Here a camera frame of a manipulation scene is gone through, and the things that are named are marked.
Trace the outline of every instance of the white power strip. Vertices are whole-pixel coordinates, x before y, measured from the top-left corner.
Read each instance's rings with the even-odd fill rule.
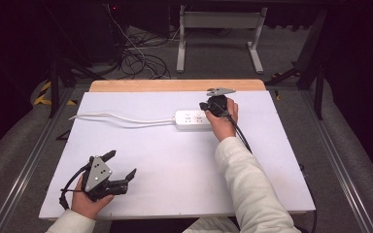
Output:
[[[211,123],[205,116],[204,111],[177,111],[175,113],[175,126],[179,130],[208,130]]]

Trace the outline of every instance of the person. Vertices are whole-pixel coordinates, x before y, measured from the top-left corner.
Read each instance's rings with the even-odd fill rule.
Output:
[[[228,98],[227,109],[237,122],[238,104]],[[232,123],[226,117],[213,116],[209,111],[205,114],[220,141],[215,159],[225,177],[240,229],[228,217],[202,217],[184,232],[299,232],[256,157],[236,137]],[[92,232],[97,214],[112,198],[107,196],[91,202],[84,193],[74,192],[72,210],[66,211],[48,232]]]

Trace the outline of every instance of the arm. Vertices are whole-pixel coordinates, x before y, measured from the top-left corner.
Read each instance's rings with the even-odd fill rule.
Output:
[[[238,105],[233,100],[228,99],[227,109],[238,121]],[[231,122],[209,112],[206,116],[220,141],[216,161],[225,176],[241,231],[299,232],[255,156],[235,137]]]
[[[81,190],[83,177],[77,182],[76,190]],[[74,192],[71,210],[62,216],[48,229],[47,233],[90,233],[95,226],[98,213],[114,199],[108,195],[97,202],[92,202],[83,192]]]

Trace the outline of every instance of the white sleeve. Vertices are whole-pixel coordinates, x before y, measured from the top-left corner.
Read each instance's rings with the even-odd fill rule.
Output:
[[[48,229],[47,233],[91,233],[94,226],[95,220],[66,210]]]
[[[261,165],[238,138],[220,142],[216,161],[231,193],[241,232],[299,232]]]

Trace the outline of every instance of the white metal stand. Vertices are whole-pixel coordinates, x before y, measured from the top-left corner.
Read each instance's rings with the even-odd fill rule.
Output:
[[[267,8],[260,13],[213,13],[213,12],[185,12],[185,6],[180,10],[180,45],[178,47],[177,72],[184,71],[186,56],[186,28],[254,28],[254,37],[248,42],[248,49],[258,74],[263,73],[262,65],[256,52],[256,45],[265,21]]]

